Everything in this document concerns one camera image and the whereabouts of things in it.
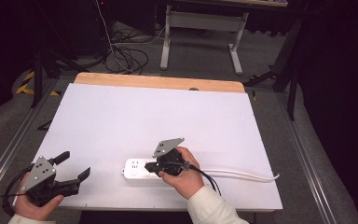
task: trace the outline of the gray carpet floor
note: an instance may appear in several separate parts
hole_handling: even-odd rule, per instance
[[[231,33],[214,32],[209,37],[202,37],[199,31],[176,30],[171,37],[170,60],[166,71],[159,69],[162,51],[161,39],[147,45],[127,45],[126,47],[141,49],[148,55],[149,63],[144,67],[141,75],[244,82],[252,75],[262,75],[269,70],[269,65],[274,63],[285,39],[284,36],[271,37],[268,34],[244,32],[238,49],[244,74],[236,76],[227,50],[227,44],[231,43],[234,38],[235,34]],[[134,53],[133,56],[139,61],[145,61],[140,54]],[[89,61],[90,59],[81,59],[79,63]],[[117,66],[112,55],[108,58],[107,63],[111,67]],[[89,70],[108,72],[102,64]],[[67,71],[62,73],[63,75],[55,84],[54,90],[64,93],[67,85],[75,79],[75,73]],[[27,72],[24,72],[18,78],[13,85],[13,91],[20,86],[26,74]],[[251,99],[255,118],[271,167],[275,172],[281,174],[277,180],[277,186],[282,198],[283,210],[258,213],[257,223],[329,223],[325,221],[321,214],[322,210],[315,201],[314,192],[300,160],[296,139],[290,128],[293,126],[296,127],[301,144],[323,186],[324,197],[335,218],[330,223],[358,223],[358,215],[351,197],[337,177],[312,129],[307,111],[303,106],[301,90],[298,90],[296,98],[296,121],[289,121],[278,100],[278,93],[273,92],[270,87],[272,82],[273,80],[266,80],[254,87],[246,88],[248,92],[256,93],[256,100]],[[287,93],[282,93],[282,96],[287,97]],[[0,195],[4,193],[11,178],[33,159],[46,134],[44,131],[38,131],[37,127],[54,118],[61,98],[61,96],[50,95],[43,103],[34,122],[29,127],[29,132],[24,136],[24,141],[21,142],[16,156],[8,169],[4,171],[5,175],[0,180]],[[32,100],[33,95],[15,93],[12,100],[0,107],[0,158],[30,111]],[[252,214],[240,213],[240,216],[253,221]],[[56,219],[57,223],[78,223],[80,211],[58,209],[52,218]],[[8,221],[9,216],[3,212],[0,199],[0,223]]]

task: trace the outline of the table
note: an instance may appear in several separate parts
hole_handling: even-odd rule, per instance
[[[248,6],[260,6],[260,7],[286,7],[287,3],[270,2],[263,0],[223,0],[210,1],[209,5],[222,4],[222,3],[234,3],[243,4]],[[217,30],[227,32],[237,32],[234,44],[229,44],[228,49],[231,56],[231,60],[234,65],[235,73],[242,75],[242,68],[240,59],[238,57],[237,48],[240,44],[243,30],[246,25],[246,21],[249,13],[245,12],[241,17],[232,16],[219,16],[219,15],[206,15],[199,13],[187,13],[187,12],[176,12],[171,11],[172,6],[167,5],[166,18],[165,18],[165,37],[161,55],[160,68],[166,70],[168,68],[168,59],[170,54],[170,29],[171,27],[182,27],[182,28],[193,28],[193,29],[206,29],[206,30]]]
[[[185,211],[186,201],[165,183],[129,183],[121,173],[127,159],[151,158],[159,141],[175,137],[185,138],[181,146],[193,152],[201,169],[272,176],[243,86],[217,80],[81,73],[65,92],[36,157],[70,150],[71,158],[57,166],[61,181],[91,167],[79,194],[66,198],[63,207]],[[214,179],[238,210],[282,209],[275,181]]]

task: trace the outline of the power strip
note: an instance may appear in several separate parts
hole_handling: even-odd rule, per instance
[[[155,173],[149,173],[145,169],[148,162],[156,162],[156,159],[128,159],[121,173],[127,181],[132,183],[163,183],[167,185]]]

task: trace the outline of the hazard stripe tape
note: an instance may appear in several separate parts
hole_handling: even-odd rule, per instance
[[[30,73],[25,76],[24,80],[20,84],[19,88],[16,90],[16,93],[25,93],[25,94],[34,94],[34,90],[28,90],[27,85],[30,83],[31,79],[34,77],[34,71],[30,71]],[[50,95],[52,96],[61,96],[62,91],[52,91]]]

